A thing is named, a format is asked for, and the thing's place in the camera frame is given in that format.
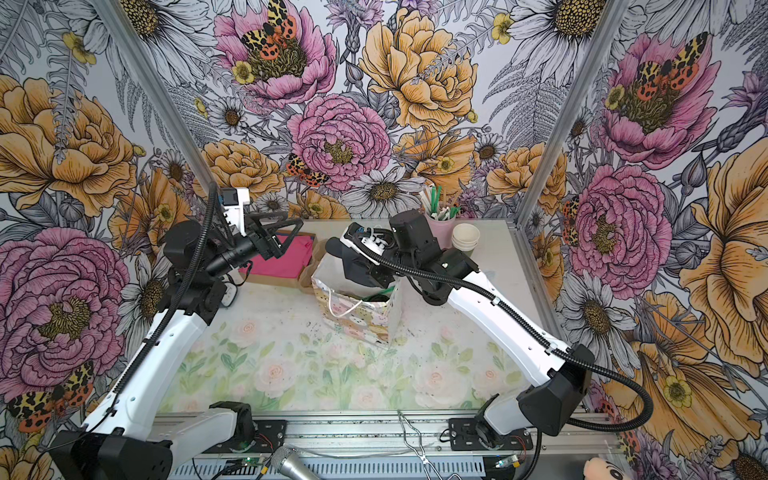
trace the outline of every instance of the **red wire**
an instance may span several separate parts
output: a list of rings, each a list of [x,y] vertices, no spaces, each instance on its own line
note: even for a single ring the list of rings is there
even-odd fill
[[[523,458],[520,459],[520,462],[525,460],[525,457],[528,456],[528,452],[525,450],[525,442],[523,442],[523,439],[518,437],[517,435],[510,435],[513,439],[517,439],[520,442],[520,446],[523,448]]]
[[[259,434],[259,437],[261,437],[261,438],[262,438],[262,439],[264,439],[264,440],[265,440],[267,443],[269,443],[269,444],[270,444],[270,448],[272,449],[272,452],[274,453],[274,452],[275,452],[275,447],[272,445],[272,442],[270,442],[270,440],[269,440],[267,437],[265,437],[265,436],[264,436],[262,433],[260,433],[260,434]]]

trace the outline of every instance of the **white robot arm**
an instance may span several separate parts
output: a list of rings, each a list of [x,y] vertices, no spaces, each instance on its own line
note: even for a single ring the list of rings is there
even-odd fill
[[[253,438],[250,407],[220,402],[203,415],[162,432],[160,438],[147,440],[175,372],[214,319],[224,293],[220,278],[257,254],[267,259],[281,256],[301,227],[301,220],[287,220],[285,216],[263,227],[259,222],[263,215],[244,215],[247,195],[235,189],[222,194],[227,220],[240,232],[214,249],[207,243],[213,216],[208,211],[202,227],[188,221],[168,231],[165,254],[174,268],[169,274],[167,296],[161,302],[163,311],[154,317],[144,346],[129,368],[85,419],[83,431],[60,432],[52,443],[51,456],[65,479],[166,478],[173,468],[212,445],[232,438],[245,442]],[[294,230],[281,244],[275,232],[289,225]],[[531,388],[518,396],[499,396],[481,410],[478,435],[487,444],[528,426],[557,435],[586,393],[590,370],[619,377],[592,366],[594,357],[585,347],[569,348],[532,323],[464,253],[441,250],[419,212],[399,214],[390,219],[390,225],[391,231],[365,231],[352,223],[340,239],[329,240],[327,250],[343,259],[348,279],[363,285],[386,288],[394,275],[416,278],[425,301],[448,303],[463,312],[516,361]],[[205,255],[198,254],[205,250],[201,245],[207,245]],[[652,412],[650,397],[646,407],[649,405]],[[618,426],[636,428],[650,418],[646,410],[643,418]]]

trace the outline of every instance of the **floral tablecloth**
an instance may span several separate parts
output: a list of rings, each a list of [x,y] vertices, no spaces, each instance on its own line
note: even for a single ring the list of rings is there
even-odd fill
[[[198,412],[220,400],[258,410],[478,408],[523,389],[518,367],[469,318],[427,306],[406,289],[393,346],[332,331],[314,297],[247,284],[193,346],[162,412]]]

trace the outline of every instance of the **pink cup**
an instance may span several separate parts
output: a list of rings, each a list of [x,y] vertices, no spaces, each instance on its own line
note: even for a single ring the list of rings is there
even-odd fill
[[[440,248],[451,248],[451,235],[453,234],[453,227],[456,226],[456,217],[441,221],[437,221],[429,215],[425,215],[425,217],[427,217],[429,229],[437,239]]]

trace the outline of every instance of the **paper cup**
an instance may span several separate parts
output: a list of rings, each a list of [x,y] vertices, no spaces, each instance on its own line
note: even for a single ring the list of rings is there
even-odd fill
[[[455,249],[461,250],[470,257],[480,241],[480,230],[471,223],[460,223],[454,227],[451,241]]]
[[[432,231],[432,235],[437,239],[440,248],[451,248],[451,234],[453,227],[456,225],[456,218],[453,217],[451,220],[437,221],[429,215],[425,214],[424,216],[427,217],[429,229]]]

